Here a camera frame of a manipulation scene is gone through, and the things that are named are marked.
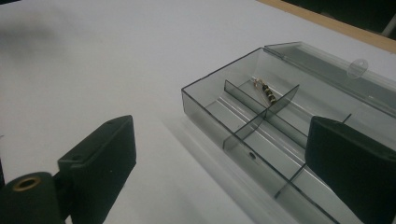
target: clear plastic box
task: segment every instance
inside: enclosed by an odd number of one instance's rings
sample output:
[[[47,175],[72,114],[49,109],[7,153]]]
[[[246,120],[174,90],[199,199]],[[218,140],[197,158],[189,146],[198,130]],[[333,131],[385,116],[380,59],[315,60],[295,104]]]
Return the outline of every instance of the clear plastic box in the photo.
[[[277,103],[255,88],[262,79]],[[182,89],[184,111],[301,223],[360,223],[304,161],[313,116],[396,149],[396,85],[304,43],[266,46]]]

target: transparent plastic container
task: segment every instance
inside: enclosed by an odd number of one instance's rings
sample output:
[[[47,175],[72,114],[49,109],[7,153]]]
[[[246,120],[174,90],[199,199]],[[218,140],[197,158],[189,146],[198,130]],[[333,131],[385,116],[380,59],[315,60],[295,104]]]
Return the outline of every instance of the transparent plastic container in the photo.
[[[254,86],[262,79],[277,103]],[[396,85],[304,43],[266,46],[182,89],[184,111],[301,223],[361,223],[304,161],[313,116],[396,149]]]

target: white table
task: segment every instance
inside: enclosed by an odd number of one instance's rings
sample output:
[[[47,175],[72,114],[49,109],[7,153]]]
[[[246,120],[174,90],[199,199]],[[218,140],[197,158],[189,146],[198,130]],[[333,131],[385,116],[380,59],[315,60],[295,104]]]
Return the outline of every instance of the white table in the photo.
[[[180,89],[264,45],[304,41],[396,79],[396,56],[248,0],[29,0],[0,6],[6,181],[134,116],[137,165],[106,223],[292,223],[184,115]]]

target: white surface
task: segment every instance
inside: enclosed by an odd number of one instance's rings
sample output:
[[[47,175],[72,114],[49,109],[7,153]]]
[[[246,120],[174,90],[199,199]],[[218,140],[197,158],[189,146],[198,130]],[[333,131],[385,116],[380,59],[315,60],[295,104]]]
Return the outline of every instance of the white surface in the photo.
[[[366,59],[369,69],[396,79],[394,54],[255,1],[29,0],[0,6],[6,181],[36,171],[55,174],[56,161],[91,131],[132,114],[137,165],[106,223],[292,222],[269,196],[262,196],[267,212],[252,215],[238,206],[233,187],[222,188],[229,179],[212,178],[223,167],[203,166],[204,154],[192,148],[216,147],[183,124],[180,89],[258,47],[293,41],[351,62]],[[198,134],[185,139],[189,133]]]

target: hole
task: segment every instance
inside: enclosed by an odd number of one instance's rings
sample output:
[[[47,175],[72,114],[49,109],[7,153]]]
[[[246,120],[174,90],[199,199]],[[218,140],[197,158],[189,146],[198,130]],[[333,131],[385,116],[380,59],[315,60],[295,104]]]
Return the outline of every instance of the hole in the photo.
[[[249,152],[248,155],[250,156],[251,159],[256,160],[256,155],[254,155],[253,152]]]
[[[38,176],[30,176],[20,180],[13,186],[14,191],[25,191],[32,189],[40,183],[41,179]]]

